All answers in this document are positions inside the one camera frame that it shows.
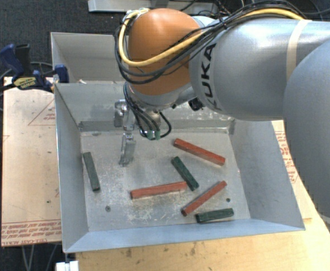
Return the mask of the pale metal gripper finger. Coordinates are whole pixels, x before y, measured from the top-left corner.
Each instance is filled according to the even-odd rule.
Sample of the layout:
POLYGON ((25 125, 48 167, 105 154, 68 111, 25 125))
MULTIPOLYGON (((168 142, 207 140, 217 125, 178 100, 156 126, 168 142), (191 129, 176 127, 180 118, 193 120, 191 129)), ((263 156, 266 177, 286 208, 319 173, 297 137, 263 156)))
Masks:
POLYGON ((124 133, 122 136, 122 145, 121 145, 121 156, 119 164, 122 167, 129 165, 134 158, 136 141, 133 135, 134 125, 125 125, 124 133))
POLYGON ((127 114, 126 100, 120 99, 115 102, 114 126, 119 128, 124 125, 124 117, 127 114))

